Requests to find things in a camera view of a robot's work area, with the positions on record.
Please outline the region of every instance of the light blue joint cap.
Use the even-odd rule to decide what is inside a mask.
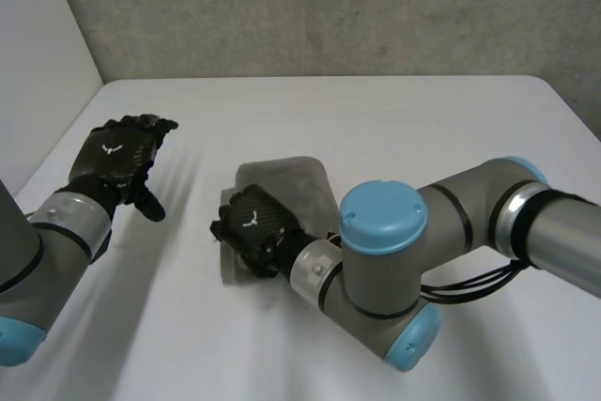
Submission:
[[[340,237],[357,253],[385,255],[408,247],[424,231],[428,209],[405,183],[373,180],[356,186],[340,205]]]
[[[19,319],[0,316],[0,366],[27,362],[46,340],[46,332]]]
[[[399,371],[411,370],[432,346],[441,323],[439,308],[426,304],[394,341],[384,362]]]
[[[547,183],[547,178],[545,177],[545,175],[542,173],[542,171],[540,169],[538,169],[536,166],[534,166],[534,163],[532,163],[526,159],[522,159],[521,157],[513,157],[513,156],[503,157],[501,160],[509,160],[511,162],[516,162],[517,164],[521,164],[526,169],[528,169],[531,173],[533,173],[540,182]]]

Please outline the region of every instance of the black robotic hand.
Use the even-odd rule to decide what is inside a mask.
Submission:
[[[155,115],[123,116],[93,129],[60,191],[86,194],[111,217],[119,204],[134,204],[149,220],[164,219],[165,211],[145,183],[165,135],[177,123]]]
[[[257,185],[234,194],[229,205],[220,207],[219,217],[210,231],[239,253],[258,277],[275,277],[291,268],[288,260],[298,255],[293,249],[299,240],[302,249],[309,237],[296,216]]]

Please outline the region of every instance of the gray towel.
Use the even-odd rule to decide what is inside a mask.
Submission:
[[[232,194],[259,185],[292,211],[303,229],[326,238],[338,231],[338,206],[323,164],[313,157],[292,157],[268,162],[244,163],[236,173],[236,187],[222,191],[222,205]],[[225,285],[256,280],[241,257],[221,243],[221,274]]]

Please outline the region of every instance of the white logo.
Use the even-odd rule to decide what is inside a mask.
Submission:
[[[259,225],[259,223],[256,221],[256,210],[253,210],[252,220],[249,223],[244,223],[242,227],[248,227],[250,225]]]
[[[106,155],[111,155],[113,152],[117,152],[122,147],[123,145],[119,145],[117,147],[107,147],[105,145],[102,145],[102,149],[104,150],[104,152],[106,152]]]

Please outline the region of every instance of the white tabletop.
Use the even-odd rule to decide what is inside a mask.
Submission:
[[[283,281],[224,287],[208,231],[244,162],[311,155],[338,200],[373,178],[420,187],[519,155],[556,188],[601,201],[601,144],[531,77],[148,80],[108,84],[18,196],[35,209],[67,179],[91,128],[154,113],[177,120],[150,173],[168,217],[120,208],[111,248],[0,399],[597,400],[601,301],[538,270],[471,304],[401,374]],[[426,275],[458,281],[504,264],[483,249]]]

